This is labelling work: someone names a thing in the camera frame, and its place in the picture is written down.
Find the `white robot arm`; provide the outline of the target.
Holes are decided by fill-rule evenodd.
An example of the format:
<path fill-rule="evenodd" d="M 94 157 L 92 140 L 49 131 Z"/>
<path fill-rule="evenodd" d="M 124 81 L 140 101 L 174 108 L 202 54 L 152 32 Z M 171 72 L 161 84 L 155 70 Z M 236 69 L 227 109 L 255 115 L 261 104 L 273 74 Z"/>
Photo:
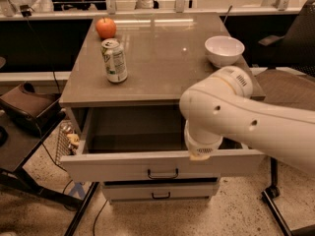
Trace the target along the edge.
<path fill-rule="evenodd" d="M 315 114 L 252 100 L 249 75 L 225 66 L 185 90 L 179 108 L 192 160 L 214 155 L 224 138 L 315 174 Z"/>

